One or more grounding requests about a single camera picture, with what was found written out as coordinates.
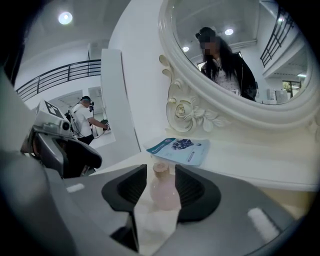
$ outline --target booklet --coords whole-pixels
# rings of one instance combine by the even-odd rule
[[[205,159],[209,147],[208,139],[166,138],[146,151],[182,165],[199,166]]]

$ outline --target woman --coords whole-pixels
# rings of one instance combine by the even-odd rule
[[[255,101],[255,77],[239,54],[232,53],[227,43],[209,27],[203,27],[195,36],[205,62],[201,72],[226,90],[238,90],[242,97]]]

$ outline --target ornate white mirror frame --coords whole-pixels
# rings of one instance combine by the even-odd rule
[[[199,72],[179,47],[172,19],[180,1],[164,0],[158,20],[159,37],[165,53],[165,57],[162,55],[159,59],[165,66],[163,73],[171,78],[167,117],[176,131],[190,132],[197,125],[202,125],[205,131],[210,132],[213,125],[221,127],[229,123],[223,117],[224,113],[256,128],[274,131],[295,129],[314,120],[320,107],[320,72],[310,50],[307,51],[305,89],[292,100],[280,105],[266,105],[239,97]],[[213,109],[218,109],[221,116],[200,108],[201,98]]]

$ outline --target pink bottle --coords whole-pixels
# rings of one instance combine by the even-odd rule
[[[173,210],[180,205],[180,197],[175,186],[176,177],[170,174],[169,165],[157,162],[153,165],[155,178],[150,185],[153,202],[161,210]]]

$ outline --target staircase railing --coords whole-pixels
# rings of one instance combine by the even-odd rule
[[[265,67],[277,50],[282,47],[289,30],[294,27],[294,21],[281,6],[279,6],[278,14],[276,17],[275,25],[270,36],[270,39],[260,57],[263,67]]]
[[[100,76],[100,74],[101,59],[80,61],[43,73],[25,83],[16,92],[23,101],[26,101],[54,86],[80,78]]]

